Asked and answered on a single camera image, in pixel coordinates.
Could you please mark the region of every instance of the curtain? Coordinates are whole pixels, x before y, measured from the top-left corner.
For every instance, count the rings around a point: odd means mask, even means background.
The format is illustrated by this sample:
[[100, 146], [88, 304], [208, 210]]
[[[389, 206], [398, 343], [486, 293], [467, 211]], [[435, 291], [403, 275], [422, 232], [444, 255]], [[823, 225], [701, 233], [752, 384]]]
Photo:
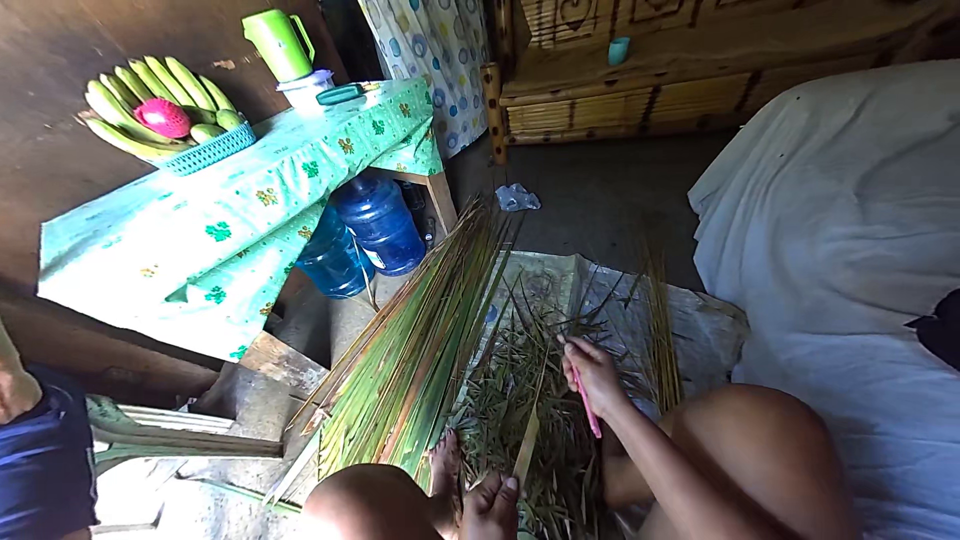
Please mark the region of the curtain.
[[487, 61], [482, 0], [358, 0], [394, 79], [423, 77], [433, 131], [450, 158], [487, 129], [480, 65]]

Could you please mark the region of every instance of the dragon fruit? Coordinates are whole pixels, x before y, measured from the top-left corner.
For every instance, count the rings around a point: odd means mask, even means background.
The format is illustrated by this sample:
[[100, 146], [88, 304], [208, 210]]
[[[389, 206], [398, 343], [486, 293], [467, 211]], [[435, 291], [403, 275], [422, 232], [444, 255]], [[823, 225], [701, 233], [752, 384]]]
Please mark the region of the dragon fruit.
[[190, 118], [172, 101], [158, 97], [148, 99], [133, 111], [133, 116], [163, 136], [180, 138], [190, 135]]

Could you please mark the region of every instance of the bundle of palm leaf strips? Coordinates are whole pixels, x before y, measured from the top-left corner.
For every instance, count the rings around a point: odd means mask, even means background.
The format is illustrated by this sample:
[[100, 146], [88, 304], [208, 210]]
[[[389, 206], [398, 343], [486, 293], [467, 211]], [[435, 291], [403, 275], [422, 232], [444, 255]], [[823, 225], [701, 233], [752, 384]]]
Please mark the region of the bundle of palm leaf strips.
[[[531, 305], [522, 282], [511, 287], [510, 304], [509, 320], [503, 319], [507, 305], [468, 375], [466, 398], [453, 419], [467, 484], [489, 470], [510, 473], [521, 447], [532, 444], [521, 479], [520, 537], [596, 538], [599, 455], [581, 398], [567, 387], [564, 350], [555, 337], [561, 329], [589, 333], [588, 327], [579, 320], [573, 328], [571, 321], [558, 322], [563, 313], [548, 301]], [[532, 412], [540, 423], [535, 439], [527, 430]]]
[[379, 462], [426, 487], [424, 451], [443, 432], [515, 231], [504, 214], [474, 200], [333, 366], [318, 394], [329, 415], [320, 431], [320, 479]]

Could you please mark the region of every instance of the water jug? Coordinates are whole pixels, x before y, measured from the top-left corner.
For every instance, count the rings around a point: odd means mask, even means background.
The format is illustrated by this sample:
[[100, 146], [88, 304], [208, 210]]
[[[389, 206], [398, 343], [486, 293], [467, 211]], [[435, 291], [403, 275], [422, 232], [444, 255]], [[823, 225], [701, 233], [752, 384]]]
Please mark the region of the water jug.
[[[300, 29], [303, 44], [308, 50], [306, 55], [290, 24], [291, 20]], [[242, 22], [243, 37], [253, 42], [279, 82], [286, 83], [313, 73], [313, 43], [303, 30], [303, 23], [298, 16], [287, 17], [280, 10], [267, 10], [244, 17]]]
[[420, 264], [426, 248], [396, 182], [360, 175], [330, 197], [377, 272], [400, 276]]
[[353, 236], [332, 205], [324, 209], [317, 230], [297, 258], [297, 266], [330, 298], [357, 294], [367, 287], [374, 272], [367, 255], [354, 247]]

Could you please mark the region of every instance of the blue water jug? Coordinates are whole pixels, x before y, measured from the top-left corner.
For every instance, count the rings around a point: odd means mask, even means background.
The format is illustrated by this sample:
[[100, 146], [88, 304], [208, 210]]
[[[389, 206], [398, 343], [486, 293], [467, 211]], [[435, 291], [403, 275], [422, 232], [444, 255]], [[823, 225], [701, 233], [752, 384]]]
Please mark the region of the blue water jug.
[[357, 243], [384, 276], [400, 276], [420, 264], [426, 248], [396, 182], [360, 175], [330, 197]]
[[333, 205], [324, 209], [317, 230], [297, 258], [297, 266], [330, 298], [349, 298], [373, 279], [373, 264], [363, 250], [354, 247], [353, 236]]

